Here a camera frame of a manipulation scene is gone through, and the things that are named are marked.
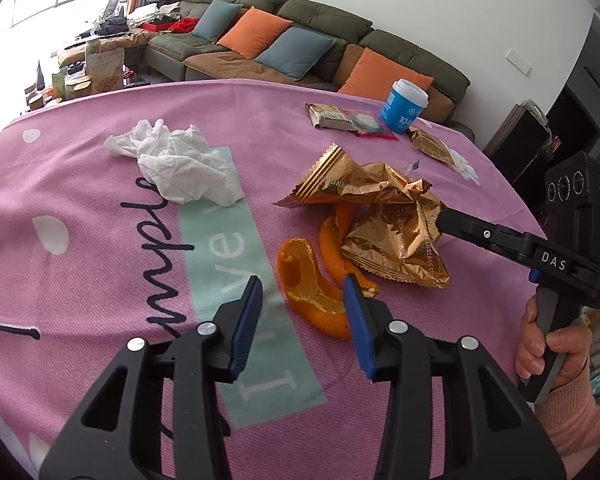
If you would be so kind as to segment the person's right hand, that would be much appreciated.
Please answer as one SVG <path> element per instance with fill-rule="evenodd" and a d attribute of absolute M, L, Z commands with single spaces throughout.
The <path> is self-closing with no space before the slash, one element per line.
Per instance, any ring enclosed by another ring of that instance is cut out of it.
<path fill-rule="evenodd" d="M 544 334 L 536 322 L 537 317 L 538 306 L 532 296 L 520 320 L 515 370 L 520 379 L 528 380 L 543 373 L 548 350 L 562 354 L 565 359 L 553 385 L 553 389 L 557 389 L 575 380 L 588 365 L 592 333 L 582 318 L 578 318 L 568 327 Z"/>

